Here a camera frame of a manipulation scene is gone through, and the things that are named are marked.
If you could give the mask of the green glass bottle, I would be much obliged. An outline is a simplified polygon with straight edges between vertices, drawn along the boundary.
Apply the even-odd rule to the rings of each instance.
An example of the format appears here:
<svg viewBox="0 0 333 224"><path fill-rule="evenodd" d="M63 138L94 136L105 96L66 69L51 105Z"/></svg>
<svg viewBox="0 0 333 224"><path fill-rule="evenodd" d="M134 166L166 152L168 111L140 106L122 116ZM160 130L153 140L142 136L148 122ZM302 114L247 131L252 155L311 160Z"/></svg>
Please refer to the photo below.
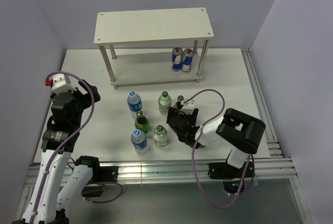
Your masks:
<svg viewBox="0 0 333 224"><path fill-rule="evenodd" d="M177 101L176 101L175 105L173 106L173 108L176 110L180 110L183 107L182 101L184 101L184 97L182 95L179 95L177 97Z"/></svg>

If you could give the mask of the pocari sweat bottle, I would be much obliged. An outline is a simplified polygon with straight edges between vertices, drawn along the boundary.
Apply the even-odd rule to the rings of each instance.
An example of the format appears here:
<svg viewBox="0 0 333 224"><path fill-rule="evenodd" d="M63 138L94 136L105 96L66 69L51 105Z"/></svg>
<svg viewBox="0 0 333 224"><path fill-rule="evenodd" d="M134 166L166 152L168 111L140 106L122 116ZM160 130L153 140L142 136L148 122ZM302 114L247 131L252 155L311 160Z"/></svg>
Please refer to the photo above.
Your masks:
<svg viewBox="0 0 333 224"><path fill-rule="evenodd" d="M127 97L127 104L133 119L136 119L136 113L143 108L142 99L135 91L130 91Z"/></svg>
<svg viewBox="0 0 333 224"><path fill-rule="evenodd" d="M147 153L148 143L144 132L139 129L134 130L131 134L131 142L137 154L144 155Z"/></svg>

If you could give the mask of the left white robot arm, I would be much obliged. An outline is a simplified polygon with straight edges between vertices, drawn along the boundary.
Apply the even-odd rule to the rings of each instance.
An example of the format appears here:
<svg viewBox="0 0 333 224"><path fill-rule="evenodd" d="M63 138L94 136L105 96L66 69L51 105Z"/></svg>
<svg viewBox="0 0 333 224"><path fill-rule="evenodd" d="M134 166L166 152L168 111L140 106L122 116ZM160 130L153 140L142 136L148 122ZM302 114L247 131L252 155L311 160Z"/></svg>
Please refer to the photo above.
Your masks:
<svg viewBox="0 0 333 224"><path fill-rule="evenodd" d="M82 123L83 111L94 108L100 101L96 86L85 80L79 85L86 94L59 75L45 81L52 87L51 116L42 135L40 170L29 204L16 223L69 223L69 209L75 198L81 195L88 182L101 177L99 160L81 156L77 160L69 182L61 187L62 177L74 150Z"/></svg>

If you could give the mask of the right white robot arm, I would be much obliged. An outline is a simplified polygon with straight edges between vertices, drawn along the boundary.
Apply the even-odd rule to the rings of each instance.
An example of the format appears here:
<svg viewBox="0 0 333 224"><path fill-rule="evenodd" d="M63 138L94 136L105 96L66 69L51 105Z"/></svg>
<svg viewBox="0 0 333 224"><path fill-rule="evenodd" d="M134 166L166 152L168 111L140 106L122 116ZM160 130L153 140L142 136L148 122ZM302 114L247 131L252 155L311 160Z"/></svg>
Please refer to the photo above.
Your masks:
<svg viewBox="0 0 333 224"><path fill-rule="evenodd" d="M266 129L265 123L251 115L228 108L224 115L205 125L197 126L199 110L183 113L172 107L168 110L166 123L176 133L178 140L191 148L199 149L220 140L232 145L225 164L225 171L237 177L250 155L257 153Z"/></svg>

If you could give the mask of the beige two-tier shelf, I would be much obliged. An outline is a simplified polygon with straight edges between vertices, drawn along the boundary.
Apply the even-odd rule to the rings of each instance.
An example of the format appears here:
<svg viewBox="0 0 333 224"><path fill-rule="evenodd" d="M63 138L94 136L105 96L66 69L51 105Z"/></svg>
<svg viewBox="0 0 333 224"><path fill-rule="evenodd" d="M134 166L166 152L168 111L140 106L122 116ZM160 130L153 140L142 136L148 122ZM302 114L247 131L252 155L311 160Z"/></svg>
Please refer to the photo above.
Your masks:
<svg viewBox="0 0 333 224"><path fill-rule="evenodd" d="M214 37L205 8L100 12L94 43L103 57L110 84L118 87L199 83L210 40ZM114 46L192 41L195 60L188 73L171 69L171 51L117 55Z"/></svg>

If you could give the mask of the front clear glass bottle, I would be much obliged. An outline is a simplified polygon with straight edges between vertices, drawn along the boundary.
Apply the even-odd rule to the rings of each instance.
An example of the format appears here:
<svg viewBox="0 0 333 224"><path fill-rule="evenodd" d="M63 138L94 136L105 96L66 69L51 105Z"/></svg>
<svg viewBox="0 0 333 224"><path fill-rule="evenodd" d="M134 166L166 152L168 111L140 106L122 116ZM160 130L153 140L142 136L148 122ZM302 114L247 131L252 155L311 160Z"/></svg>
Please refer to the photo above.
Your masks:
<svg viewBox="0 0 333 224"><path fill-rule="evenodd" d="M167 130L162 125L158 125L153 131L153 138L156 146L158 147L166 146L168 142Z"/></svg>

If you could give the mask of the clear glass bottle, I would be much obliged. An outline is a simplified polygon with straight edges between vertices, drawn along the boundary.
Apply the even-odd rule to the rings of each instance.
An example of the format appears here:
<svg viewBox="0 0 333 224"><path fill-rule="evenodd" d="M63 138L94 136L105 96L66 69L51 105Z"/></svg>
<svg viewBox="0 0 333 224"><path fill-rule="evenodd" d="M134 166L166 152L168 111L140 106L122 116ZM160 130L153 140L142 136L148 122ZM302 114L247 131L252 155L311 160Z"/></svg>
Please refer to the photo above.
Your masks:
<svg viewBox="0 0 333 224"><path fill-rule="evenodd" d="M169 107L171 107L172 99L167 91L163 91L158 99L158 108L161 114L167 114Z"/></svg>
<svg viewBox="0 0 333 224"><path fill-rule="evenodd" d="M158 125L153 131L153 138L156 146L158 147L166 146L168 142L167 130L162 125Z"/></svg>

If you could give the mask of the rear clear glass bottle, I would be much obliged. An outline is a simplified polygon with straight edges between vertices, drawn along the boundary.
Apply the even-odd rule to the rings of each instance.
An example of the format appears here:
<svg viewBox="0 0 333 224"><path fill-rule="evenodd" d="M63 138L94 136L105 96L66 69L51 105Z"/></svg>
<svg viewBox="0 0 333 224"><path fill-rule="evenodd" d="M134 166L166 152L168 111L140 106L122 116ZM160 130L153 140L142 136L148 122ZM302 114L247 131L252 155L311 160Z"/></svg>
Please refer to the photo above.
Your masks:
<svg viewBox="0 0 333 224"><path fill-rule="evenodd" d="M158 99L158 108L161 114L167 114L169 107L171 107L172 99L167 91L163 91Z"/></svg>

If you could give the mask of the green bottle gold neck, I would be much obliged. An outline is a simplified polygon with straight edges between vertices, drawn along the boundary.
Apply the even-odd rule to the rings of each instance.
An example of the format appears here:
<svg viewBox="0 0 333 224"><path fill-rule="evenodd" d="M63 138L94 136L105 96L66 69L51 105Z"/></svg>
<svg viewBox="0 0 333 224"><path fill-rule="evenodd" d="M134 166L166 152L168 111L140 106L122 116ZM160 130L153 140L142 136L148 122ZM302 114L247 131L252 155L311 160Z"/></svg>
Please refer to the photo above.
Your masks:
<svg viewBox="0 0 333 224"><path fill-rule="evenodd" d="M135 128L144 132L145 134L148 134L150 131L149 121L141 110L136 112Z"/></svg>

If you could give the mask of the right red bull can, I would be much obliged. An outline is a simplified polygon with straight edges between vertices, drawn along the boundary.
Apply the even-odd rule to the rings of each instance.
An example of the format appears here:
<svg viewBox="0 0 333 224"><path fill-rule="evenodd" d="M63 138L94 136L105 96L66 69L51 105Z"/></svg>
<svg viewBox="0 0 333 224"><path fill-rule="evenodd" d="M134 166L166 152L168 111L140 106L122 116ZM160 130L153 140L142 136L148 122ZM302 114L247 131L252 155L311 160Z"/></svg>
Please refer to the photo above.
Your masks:
<svg viewBox="0 0 333 224"><path fill-rule="evenodd" d="M187 48L183 51L182 56L182 71L189 72L191 69L194 53L191 49Z"/></svg>

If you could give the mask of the red bull can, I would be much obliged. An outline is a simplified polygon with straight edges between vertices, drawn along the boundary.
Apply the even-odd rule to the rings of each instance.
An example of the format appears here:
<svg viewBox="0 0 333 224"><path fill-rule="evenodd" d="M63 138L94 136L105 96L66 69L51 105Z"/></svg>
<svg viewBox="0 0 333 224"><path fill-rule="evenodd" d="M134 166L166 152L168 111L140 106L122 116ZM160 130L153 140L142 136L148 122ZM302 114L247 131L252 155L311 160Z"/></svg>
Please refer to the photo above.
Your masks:
<svg viewBox="0 0 333 224"><path fill-rule="evenodd" d="M194 53L191 49L187 48L183 51L182 56L182 71L189 72L191 69Z"/></svg>
<svg viewBox="0 0 333 224"><path fill-rule="evenodd" d="M179 71L182 67L183 50L180 47L174 47L172 50L172 70Z"/></svg>

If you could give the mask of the left red bull can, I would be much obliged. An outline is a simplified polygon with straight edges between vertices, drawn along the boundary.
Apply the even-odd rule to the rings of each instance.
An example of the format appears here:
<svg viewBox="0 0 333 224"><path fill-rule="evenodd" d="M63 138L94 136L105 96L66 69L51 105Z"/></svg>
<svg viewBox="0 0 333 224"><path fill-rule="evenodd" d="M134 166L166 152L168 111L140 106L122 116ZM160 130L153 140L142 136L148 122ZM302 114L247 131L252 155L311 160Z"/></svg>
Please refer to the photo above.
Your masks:
<svg viewBox="0 0 333 224"><path fill-rule="evenodd" d="M182 67L183 50L180 47L174 47L172 50L172 70L179 71Z"/></svg>

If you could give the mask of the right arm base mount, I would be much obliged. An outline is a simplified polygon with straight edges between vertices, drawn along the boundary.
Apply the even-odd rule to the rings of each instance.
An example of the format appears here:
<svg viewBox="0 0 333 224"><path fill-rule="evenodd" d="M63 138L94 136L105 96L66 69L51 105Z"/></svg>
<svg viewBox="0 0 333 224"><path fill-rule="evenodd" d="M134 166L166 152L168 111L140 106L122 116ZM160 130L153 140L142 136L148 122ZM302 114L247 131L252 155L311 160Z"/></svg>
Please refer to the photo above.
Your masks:
<svg viewBox="0 0 333 224"><path fill-rule="evenodd" d="M240 179L244 168L245 168L245 163L240 169L232 167L228 165L226 162L209 163L208 176L211 179L217 179L223 181L227 180L226 183L223 183L225 191L230 194L236 194L238 187L240 185ZM249 162L248 167L246 169L245 178L242 182L242 186L240 189L240 194L246 191L247 185L245 179L251 178L250 183L248 184L248 186L250 186L254 181L254 177L255 177L254 163Z"/></svg>

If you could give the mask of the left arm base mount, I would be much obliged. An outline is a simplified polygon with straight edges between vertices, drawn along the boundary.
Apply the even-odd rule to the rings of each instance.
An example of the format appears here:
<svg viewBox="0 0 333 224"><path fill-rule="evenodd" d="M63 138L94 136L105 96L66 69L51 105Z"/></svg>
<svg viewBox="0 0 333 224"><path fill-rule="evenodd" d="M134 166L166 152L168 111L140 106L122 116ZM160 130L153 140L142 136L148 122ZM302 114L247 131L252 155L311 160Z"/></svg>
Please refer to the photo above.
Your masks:
<svg viewBox="0 0 333 224"><path fill-rule="evenodd" d="M101 166L99 173L89 181L93 182L116 182L118 177L118 166ZM93 198L100 197L104 191L105 185L87 185L82 190L82 197Z"/></svg>

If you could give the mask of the aluminium frame rail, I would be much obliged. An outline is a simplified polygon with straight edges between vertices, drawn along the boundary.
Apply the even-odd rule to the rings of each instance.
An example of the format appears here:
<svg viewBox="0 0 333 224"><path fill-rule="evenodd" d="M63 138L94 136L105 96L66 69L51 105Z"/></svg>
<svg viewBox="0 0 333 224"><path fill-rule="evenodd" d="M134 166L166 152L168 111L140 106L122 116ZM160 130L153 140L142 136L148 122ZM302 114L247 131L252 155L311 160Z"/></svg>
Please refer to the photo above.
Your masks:
<svg viewBox="0 0 333 224"><path fill-rule="evenodd" d="M75 145L74 156L92 155L98 157L102 165L117 166L118 180L124 185L194 182L190 148L180 143L174 133L169 133L171 145L166 152L152 147L147 154L137 155L125 142L125 136L117 132L121 126L131 130L130 114L124 102L129 88L114 89L110 85L99 50L68 50L62 69L92 81L101 94L101 102ZM204 88L218 90L224 96L227 107L258 117L266 124L259 150L254 156L256 179L289 180L299 209L300 222L312 223L293 161L285 157L280 148L249 49L210 49L205 69L200 83L177 82L135 87L143 99L144 108L150 110L149 120L165 122L156 102L163 89L182 89L190 95Z"/></svg>

